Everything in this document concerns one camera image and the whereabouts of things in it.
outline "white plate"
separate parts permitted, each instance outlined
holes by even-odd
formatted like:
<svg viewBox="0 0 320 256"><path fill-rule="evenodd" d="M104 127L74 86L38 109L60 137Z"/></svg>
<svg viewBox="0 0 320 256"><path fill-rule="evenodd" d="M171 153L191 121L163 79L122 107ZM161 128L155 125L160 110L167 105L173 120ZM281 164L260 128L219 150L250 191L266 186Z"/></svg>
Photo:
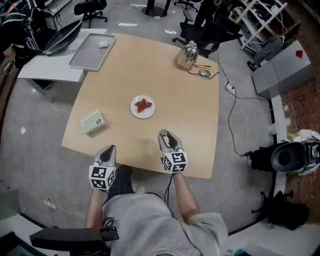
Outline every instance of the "white plate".
<svg viewBox="0 0 320 256"><path fill-rule="evenodd" d="M144 109L143 111L141 111L140 113L138 113L138 107L135 104L139 101L142 101L143 98L147 102L151 102L152 105L151 105L151 107L148 107L148 108ZM154 112L156 110L156 105L155 105L155 102L153 101L153 99L150 98L149 96L139 95L137 97L134 97L133 100L131 101L130 110L131 110L131 113L134 116L136 116L137 118L146 119L146 118L151 117L154 114Z"/></svg>

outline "silver metallic pitcher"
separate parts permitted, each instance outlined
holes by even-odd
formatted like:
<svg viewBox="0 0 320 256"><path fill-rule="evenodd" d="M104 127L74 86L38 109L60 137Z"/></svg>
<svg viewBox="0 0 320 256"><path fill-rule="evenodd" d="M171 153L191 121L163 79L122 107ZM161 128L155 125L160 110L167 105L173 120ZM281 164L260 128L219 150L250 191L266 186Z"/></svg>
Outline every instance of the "silver metallic pitcher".
<svg viewBox="0 0 320 256"><path fill-rule="evenodd" d="M190 70L196 64L199 56L199 49L194 41L186 44L176 55L175 62L178 68L182 70Z"/></svg>

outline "chair armrest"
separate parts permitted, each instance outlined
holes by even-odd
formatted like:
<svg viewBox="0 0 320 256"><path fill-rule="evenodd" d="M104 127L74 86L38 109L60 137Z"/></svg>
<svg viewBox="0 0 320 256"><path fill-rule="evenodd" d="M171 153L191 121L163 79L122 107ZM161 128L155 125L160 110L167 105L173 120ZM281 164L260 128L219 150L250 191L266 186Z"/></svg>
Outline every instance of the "chair armrest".
<svg viewBox="0 0 320 256"><path fill-rule="evenodd" d="M183 10L183 15L184 15L186 21L188 21L188 22L194 21L190 15L190 13L188 12L188 10Z"/></svg>

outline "brown brick surface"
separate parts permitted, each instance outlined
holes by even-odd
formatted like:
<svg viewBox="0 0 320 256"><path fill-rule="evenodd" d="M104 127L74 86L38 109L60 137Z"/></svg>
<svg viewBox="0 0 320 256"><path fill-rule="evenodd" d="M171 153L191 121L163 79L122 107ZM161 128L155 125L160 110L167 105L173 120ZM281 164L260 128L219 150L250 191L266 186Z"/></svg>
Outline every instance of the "brown brick surface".
<svg viewBox="0 0 320 256"><path fill-rule="evenodd" d="M295 0L287 0L287 10L294 20L301 20L295 39L299 40L312 63L315 78L281 95L288 106L286 117L291 120L289 133L301 129L320 132L320 25ZM305 203L310 209L307 223L320 224L320 170L305 176L287 176L285 190L293 190L292 202Z"/></svg>

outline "gray cabinet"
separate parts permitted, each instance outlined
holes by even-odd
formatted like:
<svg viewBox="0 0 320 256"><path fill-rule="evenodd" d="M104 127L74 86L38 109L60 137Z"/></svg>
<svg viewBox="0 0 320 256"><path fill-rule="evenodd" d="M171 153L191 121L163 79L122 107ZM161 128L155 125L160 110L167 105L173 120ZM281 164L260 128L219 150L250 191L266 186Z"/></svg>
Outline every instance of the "gray cabinet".
<svg viewBox="0 0 320 256"><path fill-rule="evenodd" d="M303 51L303 56L297 57L296 51ZM313 77L311 62L299 41L252 73L256 93L267 99L283 94Z"/></svg>

